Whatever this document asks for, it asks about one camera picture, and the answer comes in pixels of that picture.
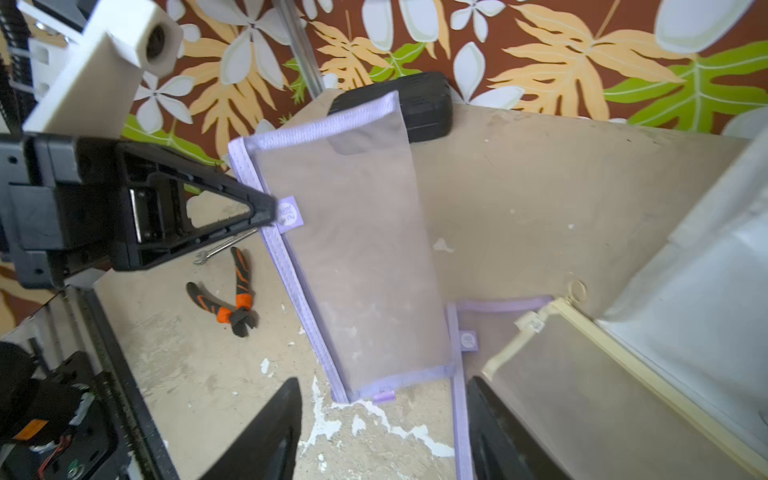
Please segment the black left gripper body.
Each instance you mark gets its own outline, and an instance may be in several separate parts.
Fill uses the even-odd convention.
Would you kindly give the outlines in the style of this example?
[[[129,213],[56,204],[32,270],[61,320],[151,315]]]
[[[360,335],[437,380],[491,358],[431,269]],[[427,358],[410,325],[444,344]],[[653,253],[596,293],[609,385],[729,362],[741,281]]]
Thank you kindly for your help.
[[[129,171],[138,142],[59,135],[1,137],[1,256],[29,289],[61,289],[103,260],[140,271]]]

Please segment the purple mesh pouch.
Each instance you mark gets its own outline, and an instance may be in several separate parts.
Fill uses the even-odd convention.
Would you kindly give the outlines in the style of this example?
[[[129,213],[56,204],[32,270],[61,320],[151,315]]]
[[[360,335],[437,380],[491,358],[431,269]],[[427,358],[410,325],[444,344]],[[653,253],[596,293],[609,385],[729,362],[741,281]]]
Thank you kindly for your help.
[[[459,479],[475,477],[470,446],[469,380],[479,376],[485,363],[520,332],[516,321],[521,316],[539,310],[552,300],[547,295],[496,301],[463,300],[446,306],[455,366],[451,395]]]

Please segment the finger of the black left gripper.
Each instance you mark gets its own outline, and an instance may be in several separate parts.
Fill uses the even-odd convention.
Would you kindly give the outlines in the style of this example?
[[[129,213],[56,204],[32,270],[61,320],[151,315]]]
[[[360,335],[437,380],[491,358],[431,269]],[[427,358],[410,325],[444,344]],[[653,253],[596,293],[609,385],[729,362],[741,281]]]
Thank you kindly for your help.
[[[275,197],[156,144],[115,145],[113,268],[151,269],[276,220]]]

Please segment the cream mesh pouch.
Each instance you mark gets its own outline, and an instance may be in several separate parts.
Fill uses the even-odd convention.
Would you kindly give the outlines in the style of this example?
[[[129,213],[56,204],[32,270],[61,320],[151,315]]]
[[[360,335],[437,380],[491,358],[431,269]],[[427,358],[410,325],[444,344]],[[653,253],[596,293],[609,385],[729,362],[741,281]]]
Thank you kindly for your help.
[[[598,321],[613,288],[575,282],[521,316],[478,376],[570,479],[763,479],[761,456]]]

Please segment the lilac mesh pouch under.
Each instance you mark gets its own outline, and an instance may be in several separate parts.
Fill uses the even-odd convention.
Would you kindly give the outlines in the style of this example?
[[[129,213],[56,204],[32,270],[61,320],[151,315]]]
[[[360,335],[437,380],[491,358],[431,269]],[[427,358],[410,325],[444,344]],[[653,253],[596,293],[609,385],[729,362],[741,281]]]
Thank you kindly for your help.
[[[448,378],[450,333],[396,93],[233,140],[266,248],[339,403]]]

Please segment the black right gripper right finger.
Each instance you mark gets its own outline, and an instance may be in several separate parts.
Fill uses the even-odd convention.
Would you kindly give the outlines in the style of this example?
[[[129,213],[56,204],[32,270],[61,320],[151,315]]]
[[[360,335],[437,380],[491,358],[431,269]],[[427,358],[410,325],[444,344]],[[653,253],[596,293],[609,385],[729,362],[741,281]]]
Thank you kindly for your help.
[[[489,479],[566,479],[485,380],[467,383],[469,439],[475,476]]]

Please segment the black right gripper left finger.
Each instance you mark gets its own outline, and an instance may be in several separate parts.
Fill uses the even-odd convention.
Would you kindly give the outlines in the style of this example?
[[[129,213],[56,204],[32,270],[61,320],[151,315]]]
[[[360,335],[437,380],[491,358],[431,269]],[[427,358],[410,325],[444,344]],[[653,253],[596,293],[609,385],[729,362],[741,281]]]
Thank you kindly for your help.
[[[201,479],[292,479],[301,425],[300,385],[291,377]]]

